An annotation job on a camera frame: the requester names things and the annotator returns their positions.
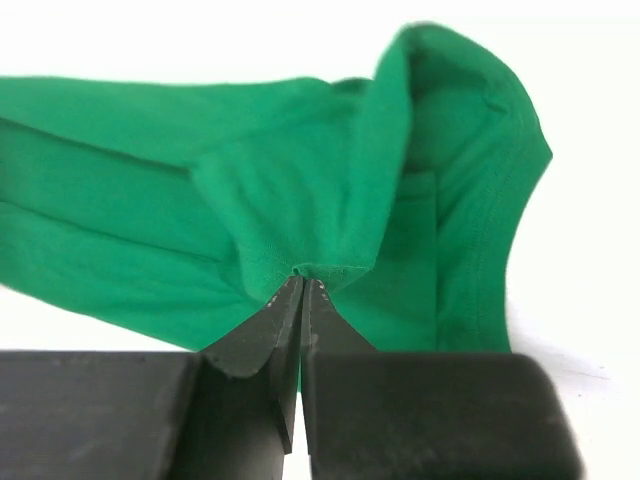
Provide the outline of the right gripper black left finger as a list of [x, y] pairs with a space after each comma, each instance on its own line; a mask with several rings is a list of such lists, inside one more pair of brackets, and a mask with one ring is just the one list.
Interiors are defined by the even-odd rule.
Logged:
[[5, 351], [5, 479], [279, 479], [301, 277], [198, 352]]

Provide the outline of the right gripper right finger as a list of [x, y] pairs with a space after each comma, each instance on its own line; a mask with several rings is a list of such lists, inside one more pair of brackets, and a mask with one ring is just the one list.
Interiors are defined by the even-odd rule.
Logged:
[[315, 479], [578, 479], [554, 386], [520, 354], [381, 352], [306, 283], [301, 379]]

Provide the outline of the green t shirt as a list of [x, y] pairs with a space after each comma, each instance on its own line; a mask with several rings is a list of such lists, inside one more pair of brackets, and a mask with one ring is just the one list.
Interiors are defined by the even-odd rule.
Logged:
[[552, 158], [518, 77], [439, 25], [370, 78], [1, 81], [1, 281], [190, 350], [292, 275], [386, 351], [510, 348], [505, 274]]

